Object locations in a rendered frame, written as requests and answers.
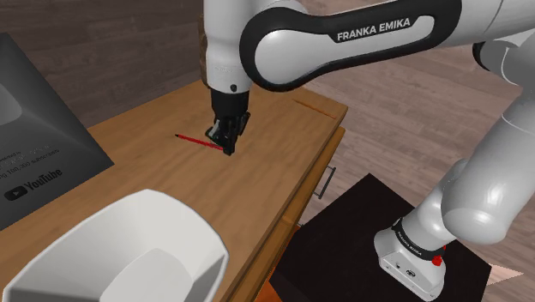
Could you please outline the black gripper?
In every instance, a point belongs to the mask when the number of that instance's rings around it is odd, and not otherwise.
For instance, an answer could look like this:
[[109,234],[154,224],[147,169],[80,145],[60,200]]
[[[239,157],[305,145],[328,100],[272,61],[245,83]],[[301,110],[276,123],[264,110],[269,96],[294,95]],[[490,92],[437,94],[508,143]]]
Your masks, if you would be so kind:
[[222,147],[224,154],[231,156],[235,152],[236,144],[236,123],[233,118],[239,118],[237,134],[241,136],[250,118],[248,111],[249,91],[240,94],[226,94],[211,89],[210,96],[214,123],[207,129],[205,136],[214,144]]

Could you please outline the red pencil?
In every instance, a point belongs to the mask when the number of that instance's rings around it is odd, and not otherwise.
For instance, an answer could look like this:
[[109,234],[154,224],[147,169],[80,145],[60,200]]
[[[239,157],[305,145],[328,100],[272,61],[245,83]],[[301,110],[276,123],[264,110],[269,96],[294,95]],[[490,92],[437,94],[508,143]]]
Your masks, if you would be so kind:
[[199,139],[196,139],[194,137],[190,137],[190,136],[185,136],[185,135],[181,135],[181,134],[175,134],[174,135],[175,137],[177,138],[180,138],[182,140],[185,140],[187,142],[193,142],[195,144],[199,144],[199,145],[202,145],[204,147],[208,147],[208,148],[214,148],[214,149],[218,149],[218,150],[223,150],[223,148],[215,143],[212,143],[212,142],[205,142],[203,140],[199,140]]

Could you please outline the wooden desk with drawer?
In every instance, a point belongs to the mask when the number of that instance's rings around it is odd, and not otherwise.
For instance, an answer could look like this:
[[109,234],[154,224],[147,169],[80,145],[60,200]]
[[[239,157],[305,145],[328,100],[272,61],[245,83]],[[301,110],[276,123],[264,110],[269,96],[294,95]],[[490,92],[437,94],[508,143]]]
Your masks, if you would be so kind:
[[[332,119],[292,100],[333,114]],[[235,295],[255,258],[276,251],[281,217],[302,211],[343,136],[346,106],[299,88],[252,88],[251,113],[231,156],[175,137],[207,141],[210,94],[194,82],[90,128],[113,166],[0,232],[0,299],[43,249],[87,217],[140,190],[166,193],[194,209],[223,240],[230,258],[212,302]]]

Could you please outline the thin orange pencil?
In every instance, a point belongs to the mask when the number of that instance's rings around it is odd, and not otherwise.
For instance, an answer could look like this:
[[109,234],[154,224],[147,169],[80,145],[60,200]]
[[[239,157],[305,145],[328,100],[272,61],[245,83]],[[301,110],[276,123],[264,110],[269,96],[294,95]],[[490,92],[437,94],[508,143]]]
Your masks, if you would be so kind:
[[311,110],[313,110],[313,111],[315,111],[315,112],[319,112],[319,113],[322,114],[322,115],[325,115],[325,116],[330,117],[330,118],[332,118],[332,119],[337,119],[337,117],[334,116],[333,114],[330,114],[330,113],[328,113],[328,112],[325,112],[325,111],[323,111],[322,109],[320,109],[320,108],[318,108],[318,107],[315,107],[315,106],[313,106],[313,105],[310,105],[310,104],[308,104],[308,103],[306,103],[306,102],[304,102],[304,101],[297,100],[297,99],[293,99],[293,98],[292,98],[292,100],[295,101],[296,103],[298,103],[299,105],[305,106],[305,107],[307,107],[307,108],[309,108],[309,109],[311,109]]

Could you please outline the black robot stand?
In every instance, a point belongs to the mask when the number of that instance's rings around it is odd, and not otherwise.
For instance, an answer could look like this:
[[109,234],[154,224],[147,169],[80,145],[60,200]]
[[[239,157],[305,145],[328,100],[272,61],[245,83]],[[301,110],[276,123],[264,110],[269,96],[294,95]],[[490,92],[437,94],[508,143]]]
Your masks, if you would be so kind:
[[369,173],[302,225],[269,282],[281,302],[424,302],[379,265],[376,233],[414,205]]

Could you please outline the white bowl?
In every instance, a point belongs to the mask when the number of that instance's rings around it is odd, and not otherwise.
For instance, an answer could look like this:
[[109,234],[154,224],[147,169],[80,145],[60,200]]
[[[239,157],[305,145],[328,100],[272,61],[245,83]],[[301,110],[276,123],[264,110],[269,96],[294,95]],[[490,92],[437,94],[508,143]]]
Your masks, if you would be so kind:
[[145,189],[43,249],[4,288],[3,302],[212,302],[229,258],[194,209]]

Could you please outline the dark grey plaque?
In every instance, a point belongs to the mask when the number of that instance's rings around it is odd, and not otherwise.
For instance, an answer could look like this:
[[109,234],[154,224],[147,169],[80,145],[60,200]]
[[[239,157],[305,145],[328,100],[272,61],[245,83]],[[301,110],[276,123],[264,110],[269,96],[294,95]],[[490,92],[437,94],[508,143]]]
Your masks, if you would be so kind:
[[0,231],[113,166],[8,33],[0,33]]

